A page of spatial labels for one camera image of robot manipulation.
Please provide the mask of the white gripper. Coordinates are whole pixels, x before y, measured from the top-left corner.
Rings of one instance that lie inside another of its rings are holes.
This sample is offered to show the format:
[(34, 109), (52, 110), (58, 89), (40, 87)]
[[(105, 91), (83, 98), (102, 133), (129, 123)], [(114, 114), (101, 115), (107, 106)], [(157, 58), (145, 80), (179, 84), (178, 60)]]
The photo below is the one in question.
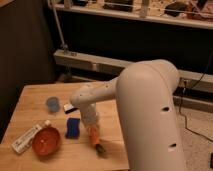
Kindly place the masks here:
[(80, 108), (81, 120), (85, 127), (99, 123), (99, 114), (95, 104), (90, 104)]

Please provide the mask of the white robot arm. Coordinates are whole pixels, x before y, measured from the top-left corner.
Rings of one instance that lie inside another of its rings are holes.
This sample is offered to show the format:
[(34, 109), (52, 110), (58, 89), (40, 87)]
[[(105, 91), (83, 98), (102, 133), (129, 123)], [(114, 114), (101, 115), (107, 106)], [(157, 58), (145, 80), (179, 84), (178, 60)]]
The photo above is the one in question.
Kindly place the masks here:
[(70, 102), (88, 117), (95, 103), (116, 101), (131, 171), (187, 171), (173, 102), (178, 84), (171, 62), (142, 61), (100, 87), (79, 88)]

